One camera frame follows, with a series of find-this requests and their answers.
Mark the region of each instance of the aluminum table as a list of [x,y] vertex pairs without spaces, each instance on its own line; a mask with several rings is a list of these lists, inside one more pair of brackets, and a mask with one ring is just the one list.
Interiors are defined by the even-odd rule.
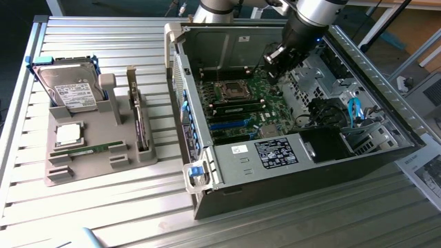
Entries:
[[101,72],[116,74],[116,94],[128,89],[125,66],[137,67],[160,162],[45,187],[48,96],[23,64],[0,139],[0,247],[51,247],[79,227],[105,247],[441,246],[440,212],[393,164],[357,181],[195,221],[164,69],[163,27],[185,19],[36,21],[25,55],[92,51]]

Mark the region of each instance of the wall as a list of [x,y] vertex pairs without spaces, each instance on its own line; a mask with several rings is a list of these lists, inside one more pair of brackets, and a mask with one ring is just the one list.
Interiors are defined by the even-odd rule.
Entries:
[[[378,20],[385,8],[378,8],[372,15]],[[441,11],[405,9],[388,28],[401,42],[406,44],[406,52],[413,54],[421,45],[426,42],[434,32],[441,28]],[[434,49],[441,45],[441,40],[426,50],[418,58],[421,62]],[[438,55],[426,65],[426,70],[441,71],[441,55]]]

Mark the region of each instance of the warning label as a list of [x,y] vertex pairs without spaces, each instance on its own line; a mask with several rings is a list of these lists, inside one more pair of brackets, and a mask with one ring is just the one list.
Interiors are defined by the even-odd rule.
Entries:
[[287,138],[257,142],[255,145],[267,169],[299,163]]
[[55,89],[68,109],[96,105],[89,84],[57,85]]

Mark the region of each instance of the motherboard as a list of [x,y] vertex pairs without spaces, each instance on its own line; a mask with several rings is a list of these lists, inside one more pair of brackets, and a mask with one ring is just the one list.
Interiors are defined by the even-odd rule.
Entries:
[[239,80],[200,81],[197,91],[216,145],[287,134],[293,127],[283,91],[257,69]]

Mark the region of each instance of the power supply label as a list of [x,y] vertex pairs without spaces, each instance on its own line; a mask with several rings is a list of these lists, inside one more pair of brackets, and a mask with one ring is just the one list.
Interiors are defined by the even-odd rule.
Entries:
[[272,169],[299,163],[287,138],[257,142],[255,145],[264,168]]

